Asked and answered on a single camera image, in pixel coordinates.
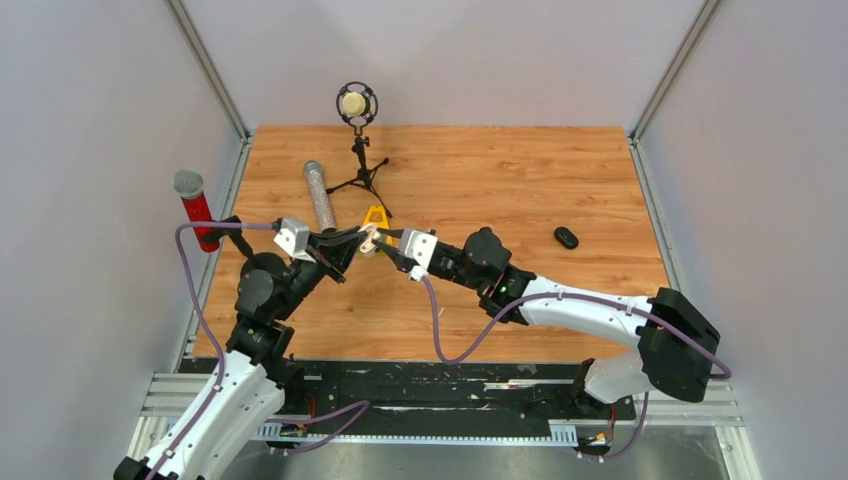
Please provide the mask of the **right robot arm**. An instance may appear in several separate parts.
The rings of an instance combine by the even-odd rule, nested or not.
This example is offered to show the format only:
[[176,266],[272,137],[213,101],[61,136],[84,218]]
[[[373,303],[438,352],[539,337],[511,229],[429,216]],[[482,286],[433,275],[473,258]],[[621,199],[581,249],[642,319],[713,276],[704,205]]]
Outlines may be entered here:
[[514,266],[511,251],[489,227],[472,233],[462,247],[439,240],[432,230],[411,228],[380,228],[367,245],[410,280],[424,283],[434,317],[439,307],[432,281],[442,279],[475,291],[492,323],[564,328],[626,347],[614,358],[581,364],[570,393],[584,417],[654,390],[698,403],[710,381],[732,375],[716,355],[720,333],[678,290],[626,296],[558,283]]

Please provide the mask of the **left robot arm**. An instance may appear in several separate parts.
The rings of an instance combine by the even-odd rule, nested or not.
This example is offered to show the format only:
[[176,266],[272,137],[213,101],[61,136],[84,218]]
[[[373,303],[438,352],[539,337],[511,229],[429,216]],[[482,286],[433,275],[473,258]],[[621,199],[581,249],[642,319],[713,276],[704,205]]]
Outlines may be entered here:
[[337,283],[368,238],[361,227],[313,233],[296,218],[255,223],[271,230],[290,257],[255,254],[239,220],[195,221],[206,239],[229,236],[246,259],[235,304],[237,323],[209,379],[176,424],[141,459],[124,458],[116,479],[218,479],[274,413],[298,411],[306,400],[304,370],[285,355],[294,335],[284,322],[325,278]]

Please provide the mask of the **white earbud case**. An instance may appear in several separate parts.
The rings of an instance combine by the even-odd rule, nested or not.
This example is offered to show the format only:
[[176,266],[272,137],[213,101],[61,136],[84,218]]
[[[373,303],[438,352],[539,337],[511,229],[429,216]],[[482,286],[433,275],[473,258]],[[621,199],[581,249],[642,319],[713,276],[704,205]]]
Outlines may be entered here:
[[359,252],[366,257],[374,256],[377,251],[375,241],[381,237],[378,225],[376,223],[366,223],[360,227],[359,232],[365,233],[365,237],[358,247]]

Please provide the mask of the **black earbud charging case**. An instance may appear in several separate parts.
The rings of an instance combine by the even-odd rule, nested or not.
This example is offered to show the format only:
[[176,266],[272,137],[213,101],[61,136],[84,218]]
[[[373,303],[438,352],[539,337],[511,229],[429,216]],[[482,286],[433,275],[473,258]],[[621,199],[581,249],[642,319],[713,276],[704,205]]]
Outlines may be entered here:
[[579,246],[578,237],[567,227],[560,226],[554,229],[554,238],[566,249],[573,250]]

